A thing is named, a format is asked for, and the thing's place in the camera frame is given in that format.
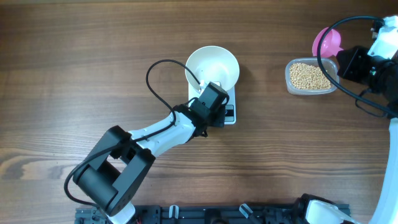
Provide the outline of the pink measuring scoop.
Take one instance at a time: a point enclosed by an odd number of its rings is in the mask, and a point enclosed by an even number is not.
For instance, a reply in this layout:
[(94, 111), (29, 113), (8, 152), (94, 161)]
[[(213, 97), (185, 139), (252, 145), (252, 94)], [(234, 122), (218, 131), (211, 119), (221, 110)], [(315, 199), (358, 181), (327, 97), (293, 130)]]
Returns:
[[(327, 29), (328, 28), (326, 27), (323, 30), (321, 30), (318, 33), (318, 35), (316, 36), (315, 40), (313, 41), (312, 54), (314, 57), (317, 56), (318, 44), (320, 42), (322, 35), (325, 33), (325, 31)], [(337, 30), (332, 29), (331, 31), (329, 31), (329, 33), (326, 35), (326, 37), (323, 39), (322, 47), (321, 47), (321, 51), (320, 51), (321, 58), (329, 58), (331, 56), (336, 56), (339, 51), (343, 50), (340, 47), (340, 44), (341, 44), (340, 33)]]

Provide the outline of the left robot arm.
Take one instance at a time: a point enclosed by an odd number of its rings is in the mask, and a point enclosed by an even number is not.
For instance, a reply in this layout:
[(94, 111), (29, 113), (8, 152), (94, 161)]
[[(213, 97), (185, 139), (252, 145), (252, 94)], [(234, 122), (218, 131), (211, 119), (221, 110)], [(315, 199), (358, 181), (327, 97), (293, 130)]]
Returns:
[(85, 160), (67, 179), (91, 199), (110, 223), (131, 223), (136, 212), (131, 199), (155, 159), (169, 149), (199, 136), (209, 126), (224, 125), (229, 96), (211, 82), (198, 98), (174, 106), (165, 119), (135, 131), (108, 129)]

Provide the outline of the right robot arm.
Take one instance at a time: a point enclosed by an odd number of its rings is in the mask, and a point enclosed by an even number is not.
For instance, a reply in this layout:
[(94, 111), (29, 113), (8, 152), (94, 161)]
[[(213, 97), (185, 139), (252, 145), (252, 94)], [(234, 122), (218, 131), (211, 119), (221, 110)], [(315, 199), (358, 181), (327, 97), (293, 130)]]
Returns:
[(305, 193), (349, 202), (356, 218), (397, 223), (397, 119), (365, 115), (345, 96), (296, 97), (290, 112)]

